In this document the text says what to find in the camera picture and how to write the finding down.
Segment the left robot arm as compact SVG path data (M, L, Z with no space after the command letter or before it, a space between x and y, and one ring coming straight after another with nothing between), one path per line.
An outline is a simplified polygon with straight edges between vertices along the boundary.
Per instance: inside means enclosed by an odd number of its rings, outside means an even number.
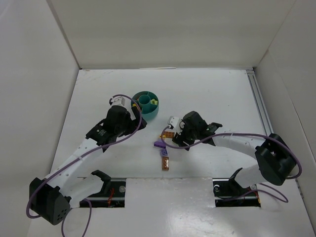
M100 170L92 171L84 179L80 179L80 175L110 146L127 140L146 127L139 106L133 104L130 108L128 111L125 106L112 105L106 117L86 134L77 150L60 167L30 183L27 217L42 217L57 225L71 209L78 208L84 198L106 192L111 183L109 175Z

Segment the brown lego plate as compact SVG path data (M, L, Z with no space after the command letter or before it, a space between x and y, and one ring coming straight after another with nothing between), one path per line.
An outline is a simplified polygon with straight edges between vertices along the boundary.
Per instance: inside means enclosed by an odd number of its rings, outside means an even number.
M163 133L163 135L166 137L166 138L173 138L175 133L174 132L169 132L169 131L165 131Z

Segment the light green lego slope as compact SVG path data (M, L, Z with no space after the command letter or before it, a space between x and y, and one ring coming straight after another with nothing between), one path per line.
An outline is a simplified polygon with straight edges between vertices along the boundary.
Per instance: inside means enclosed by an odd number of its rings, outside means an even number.
M152 99L152 100L151 100L151 104L153 104L153 105L158 105L158 100Z

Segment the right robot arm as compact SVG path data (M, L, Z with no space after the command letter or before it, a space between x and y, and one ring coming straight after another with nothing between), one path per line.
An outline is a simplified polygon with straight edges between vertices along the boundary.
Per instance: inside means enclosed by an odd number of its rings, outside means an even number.
M168 121L176 131L172 141L177 148L189 150L195 143L228 148L256 160L256 164L237 169L225 181L225 187L240 192L262 182L281 186L298 166L294 154L280 136L253 133L235 133L220 123L207 123L199 113L191 111L183 118L171 117Z

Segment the brown printed lego tile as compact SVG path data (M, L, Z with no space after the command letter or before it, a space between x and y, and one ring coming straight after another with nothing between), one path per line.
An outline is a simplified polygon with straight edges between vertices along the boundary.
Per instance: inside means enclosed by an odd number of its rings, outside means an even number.
M169 170L169 158L168 157L162 157L162 170L163 171Z

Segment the teal divided round container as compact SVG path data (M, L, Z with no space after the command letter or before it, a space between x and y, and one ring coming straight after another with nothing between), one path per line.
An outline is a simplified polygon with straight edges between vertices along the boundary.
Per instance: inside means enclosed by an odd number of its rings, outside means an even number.
M150 91L141 91L136 93L132 99L139 105L142 113L142 117L146 122L152 121L159 111L159 104L151 104L152 99L156 99L159 102L158 97Z

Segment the purple arch lego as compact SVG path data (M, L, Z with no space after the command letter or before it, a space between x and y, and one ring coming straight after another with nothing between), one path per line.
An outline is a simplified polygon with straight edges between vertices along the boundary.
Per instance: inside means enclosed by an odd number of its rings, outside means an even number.
M160 148L160 149L165 149L165 148L166 148L166 145L165 145L165 143L164 143L161 139L159 139L159 140L156 140L156 141L154 142L154 147Z

